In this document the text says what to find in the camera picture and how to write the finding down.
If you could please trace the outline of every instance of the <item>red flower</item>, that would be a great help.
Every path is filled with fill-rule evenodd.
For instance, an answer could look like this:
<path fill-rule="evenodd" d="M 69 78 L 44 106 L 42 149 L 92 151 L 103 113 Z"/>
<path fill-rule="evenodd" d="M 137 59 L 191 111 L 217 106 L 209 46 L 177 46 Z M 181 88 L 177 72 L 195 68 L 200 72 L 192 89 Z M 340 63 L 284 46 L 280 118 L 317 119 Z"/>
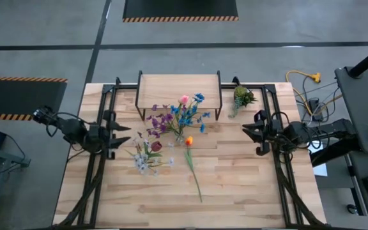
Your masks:
<path fill-rule="evenodd" d="M 160 141 L 156 141 L 151 144 L 151 150 L 153 150 L 154 152 L 160 151 L 162 147 L 163 146 L 161 145 Z"/>

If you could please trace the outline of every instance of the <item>concrete floor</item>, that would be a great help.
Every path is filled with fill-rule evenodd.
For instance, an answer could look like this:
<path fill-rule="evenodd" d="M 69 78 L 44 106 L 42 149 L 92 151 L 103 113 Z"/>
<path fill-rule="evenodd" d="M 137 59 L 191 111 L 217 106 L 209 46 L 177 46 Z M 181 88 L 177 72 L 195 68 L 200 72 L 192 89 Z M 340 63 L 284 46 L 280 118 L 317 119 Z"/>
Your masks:
<path fill-rule="evenodd" d="M 238 0 L 239 22 L 121 22 L 122 0 L 113 0 L 103 44 L 231 42 L 368 42 L 368 1 Z M 0 0 L 0 45 L 92 45 L 105 0 Z M 0 76 L 64 77 L 68 87 L 61 111 L 78 113 L 92 50 L 0 51 Z M 101 50 L 93 82 L 135 82 L 144 73 L 215 73 L 222 81 L 282 82 L 289 70 L 320 72 L 321 84 L 334 82 L 334 70 L 368 55 L 363 47 Z M 302 76 L 291 78 L 302 90 Z M 336 85 L 311 93 L 323 99 Z M 330 121 L 348 118 L 337 101 Z M 44 126 L 0 121 L 32 159 L 29 168 L 11 173 L 0 199 L 0 229 L 45 227 L 52 222 L 69 145 Z M 364 218 L 345 212 L 347 191 L 321 191 L 333 226 L 368 228 Z"/>

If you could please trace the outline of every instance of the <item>wooden table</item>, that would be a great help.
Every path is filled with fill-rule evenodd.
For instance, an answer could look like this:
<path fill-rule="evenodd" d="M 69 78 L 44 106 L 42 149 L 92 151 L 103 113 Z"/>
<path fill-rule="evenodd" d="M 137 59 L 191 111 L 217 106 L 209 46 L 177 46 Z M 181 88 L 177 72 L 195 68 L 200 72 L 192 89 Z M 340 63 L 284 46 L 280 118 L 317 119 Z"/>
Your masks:
<path fill-rule="evenodd" d="M 281 111 L 287 113 L 291 121 L 300 120 L 290 83 L 275 85 Z M 102 86 L 86 86 L 81 118 L 96 120 Z M 135 94 L 132 89 L 117 92 L 114 108 L 117 122 L 132 128 L 116 132 L 118 137 L 135 137 L 136 131 L 144 133 L 146 127 L 151 126 L 150 122 L 141 121 L 134 106 Z M 261 93 L 255 95 L 258 100 L 255 104 L 248 105 L 237 117 L 230 119 L 233 89 L 223 89 L 220 119 L 206 119 L 203 134 L 198 128 L 185 129 L 186 136 L 194 137 L 193 162 L 203 203 L 200 203 L 183 147 L 167 147 L 173 136 L 167 134 L 160 138 L 164 158 L 174 157 L 174 166 L 161 167 L 158 177 L 139 174 L 132 157 L 125 151 L 134 151 L 132 141 L 128 141 L 117 149 L 115 160 L 106 162 L 96 227 L 284 227 L 272 153 L 257 156 L 257 144 L 241 129 L 241 124 L 252 123 L 253 115 L 263 109 Z M 55 224 L 62 221 L 79 200 L 87 164 L 87 154 L 77 156 L 67 164 Z M 325 222 L 307 151 L 299 149 L 294 152 L 292 165 L 299 195 L 315 216 Z M 294 220 L 293 205 L 288 200 Z"/>

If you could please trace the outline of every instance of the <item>orange tulip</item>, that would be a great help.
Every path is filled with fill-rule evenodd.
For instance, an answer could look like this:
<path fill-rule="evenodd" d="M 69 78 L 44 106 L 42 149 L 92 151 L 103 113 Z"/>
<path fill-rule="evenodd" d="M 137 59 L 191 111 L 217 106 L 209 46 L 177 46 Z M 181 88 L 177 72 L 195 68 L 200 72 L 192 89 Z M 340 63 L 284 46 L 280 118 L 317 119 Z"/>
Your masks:
<path fill-rule="evenodd" d="M 187 140 L 185 140 L 185 144 L 186 144 L 187 146 L 191 146 L 191 145 L 192 145 L 192 136 L 189 136 L 189 137 L 187 138 Z"/>

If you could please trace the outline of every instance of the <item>potted plant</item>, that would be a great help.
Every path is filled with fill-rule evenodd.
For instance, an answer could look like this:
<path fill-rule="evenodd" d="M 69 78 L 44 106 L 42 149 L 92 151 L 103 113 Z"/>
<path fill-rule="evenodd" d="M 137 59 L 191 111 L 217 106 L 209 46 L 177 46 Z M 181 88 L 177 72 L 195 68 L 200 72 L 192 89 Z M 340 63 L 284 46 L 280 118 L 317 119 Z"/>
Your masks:
<path fill-rule="evenodd" d="M 253 92 L 251 90 L 239 85 L 234 90 L 234 104 L 233 113 L 229 115 L 230 118 L 234 118 L 238 114 L 238 109 L 241 106 L 247 106 L 253 104 L 256 101 Z"/>

